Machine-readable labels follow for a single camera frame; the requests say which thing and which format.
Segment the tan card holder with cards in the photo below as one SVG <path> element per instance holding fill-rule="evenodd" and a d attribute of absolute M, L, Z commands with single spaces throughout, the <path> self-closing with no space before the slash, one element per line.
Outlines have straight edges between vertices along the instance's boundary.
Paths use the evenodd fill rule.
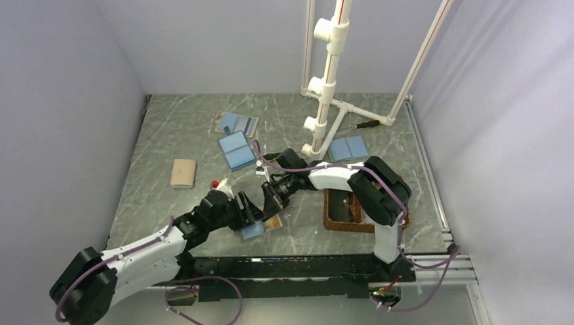
<path fill-rule="evenodd" d="M 217 133 L 225 133 L 225 130 L 229 129 L 232 133 L 242 131 L 247 138 L 252 138 L 255 136 L 259 118 L 224 112 L 215 122 L 215 132 Z"/>

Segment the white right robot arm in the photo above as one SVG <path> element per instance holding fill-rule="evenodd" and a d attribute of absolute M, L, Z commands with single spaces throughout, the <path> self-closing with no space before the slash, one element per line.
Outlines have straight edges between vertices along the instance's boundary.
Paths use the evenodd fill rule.
<path fill-rule="evenodd" d="M 400 227 L 407 217 L 412 191 L 383 159 L 370 156 L 353 164 L 319 161 L 308 164 L 291 148 L 271 156 L 272 160 L 261 158 L 282 174 L 279 180 L 266 181 L 261 186 L 266 215 L 274 216 L 284 210 L 290 196 L 299 190 L 350 192 L 374 222 L 373 253 L 377 257 L 373 262 L 374 275 L 389 281 L 398 274 L 397 258 L 403 252 Z"/>

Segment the gold credit card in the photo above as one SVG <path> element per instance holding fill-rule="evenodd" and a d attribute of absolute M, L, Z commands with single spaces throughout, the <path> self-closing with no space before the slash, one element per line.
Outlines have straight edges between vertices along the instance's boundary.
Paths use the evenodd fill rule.
<path fill-rule="evenodd" d="M 265 231 L 271 231 L 283 226 L 282 220 L 279 215 L 274 215 L 264 222 Z"/>

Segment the grey leather card holder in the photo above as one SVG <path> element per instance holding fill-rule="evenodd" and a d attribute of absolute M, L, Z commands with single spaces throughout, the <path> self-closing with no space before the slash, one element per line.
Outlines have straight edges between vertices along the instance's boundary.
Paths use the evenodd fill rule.
<path fill-rule="evenodd" d="M 254 224 L 242 228 L 240 231 L 243 239 L 249 240 L 264 234 L 266 232 L 264 222 L 265 221 L 256 221 Z"/>

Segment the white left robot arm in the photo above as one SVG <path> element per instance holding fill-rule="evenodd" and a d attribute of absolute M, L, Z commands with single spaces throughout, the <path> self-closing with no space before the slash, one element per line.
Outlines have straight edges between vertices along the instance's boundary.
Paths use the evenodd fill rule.
<path fill-rule="evenodd" d="M 95 324 L 119 301 L 153 284 L 188 283 L 194 275 L 191 249 L 221 228 L 233 231 L 265 223 L 268 215 L 244 192 L 229 198 L 211 190 L 191 211 L 171 217 L 161 230 L 106 251 L 79 251 L 49 291 L 60 323 Z"/>

